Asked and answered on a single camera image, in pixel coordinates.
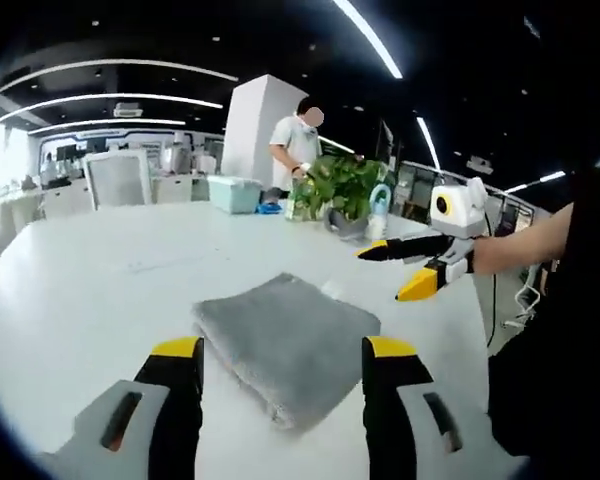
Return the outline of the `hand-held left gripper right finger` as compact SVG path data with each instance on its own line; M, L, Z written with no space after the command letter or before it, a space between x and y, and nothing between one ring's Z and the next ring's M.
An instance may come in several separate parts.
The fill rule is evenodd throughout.
M437 382L411 344L362 339L371 479L499 479L501 451L480 407Z

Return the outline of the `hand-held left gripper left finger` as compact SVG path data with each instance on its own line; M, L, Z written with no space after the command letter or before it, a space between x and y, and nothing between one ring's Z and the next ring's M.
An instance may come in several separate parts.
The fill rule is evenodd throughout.
M37 465L51 479L193 479L203 374L203 338L158 344L135 378L87 405L71 438L38 454Z

